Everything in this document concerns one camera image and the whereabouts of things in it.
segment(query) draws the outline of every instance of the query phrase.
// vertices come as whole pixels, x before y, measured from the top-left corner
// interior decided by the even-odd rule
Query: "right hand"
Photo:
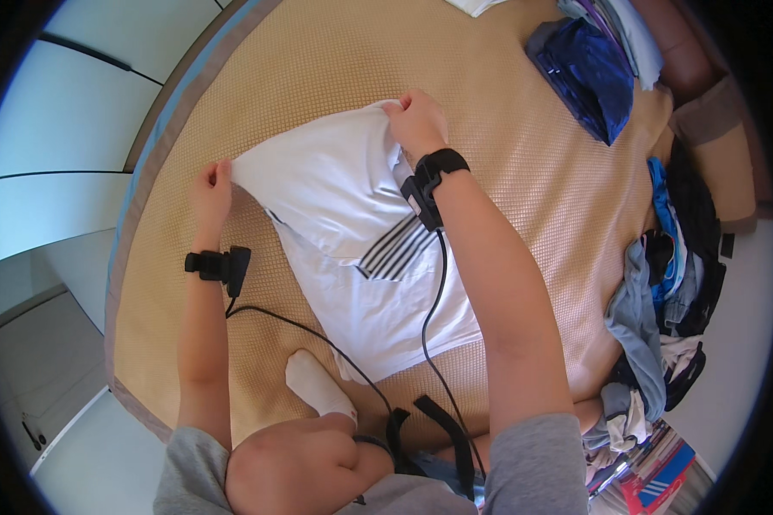
[[[392,136],[413,158],[447,147],[447,119],[433,97],[411,89],[399,101],[400,106],[387,102],[381,108],[389,116]]]

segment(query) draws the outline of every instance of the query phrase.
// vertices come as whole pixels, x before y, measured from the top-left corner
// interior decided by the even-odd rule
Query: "mat grid pattern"
[[[551,0],[513,0],[477,19],[443,0],[283,0],[200,97],[156,177],[112,321],[116,379],[174,427],[183,262],[195,232],[187,189],[203,165],[314,118],[417,87],[442,103],[451,145],[532,250],[551,294],[575,399],[596,395],[620,352],[604,329],[603,311],[621,281],[624,249],[652,221],[645,161],[669,152],[672,102],[661,91],[636,88],[630,122],[613,147],[594,141],[522,50],[541,21],[560,16]],[[270,221],[236,186],[222,239],[224,250],[230,245],[253,251],[237,306],[251,303],[320,330]],[[227,325],[233,441],[313,416],[285,386],[283,370],[292,352],[308,348],[337,377],[327,346],[253,312]],[[471,432],[485,433],[483,344],[434,360]],[[341,386],[359,409],[361,430],[382,434],[380,399],[368,386]],[[393,407],[413,413],[402,432],[408,448],[446,444],[445,433],[412,407],[426,393],[451,410],[426,364],[379,386]]]

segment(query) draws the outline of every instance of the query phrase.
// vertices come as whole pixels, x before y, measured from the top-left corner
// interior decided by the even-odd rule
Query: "gray t-shirt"
[[[223,487],[229,452],[205,432],[179,427],[166,448],[155,515],[231,513]],[[484,515],[561,513],[586,515],[584,454],[578,419],[541,415],[508,428],[490,447]],[[474,515],[472,502],[443,481],[393,474],[364,492],[339,515],[447,513]]]

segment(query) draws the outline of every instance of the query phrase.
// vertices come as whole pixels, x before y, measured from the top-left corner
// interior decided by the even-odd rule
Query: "white t-shirt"
[[[281,133],[234,160],[232,180],[266,209],[327,338],[373,381],[424,360],[421,326],[441,247],[400,191],[411,173],[383,100]],[[431,356],[481,339],[452,252],[427,330]],[[340,356],[344,379],[365,381]]]

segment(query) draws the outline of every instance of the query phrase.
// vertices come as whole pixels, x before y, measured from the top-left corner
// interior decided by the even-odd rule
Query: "denim shorts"
[[[387,446],[380,438],[367,434],[356,434],[352,439],[355,442],[365,442],[377,445],[386,451],[392,458],[392,461],[395,462],[395,457],[392,456],[389,446]],[[455,468],[455,463],[452,461],[443,460],[428,452],[417,452],[410,456],[410,460],[417,465],[418,468],[422,469],[427,477],[443,481],[453,490],[455,495],[459,495],[464,499],[469,499],[466,496],[466,492],[461,488],[461,482],[458,481],[458,471]],[[480,508],[481,505],[484,504],[484,477],[479,470],[475,471],[475,479],[472,485],[473,493],[475,494],[475,506]]]
[[[433,456],[428,452],[418,452],[410,456],[410,460],[423,470],[423,473],[433,479],[440,479],[453,490],[456,495],[466,498],[466,492],[458,481],[458,472],[455,463]],[[475,493],[475,506],[484,504],[484,477],[480,470],[475,471],[475,479],[472,482]]]

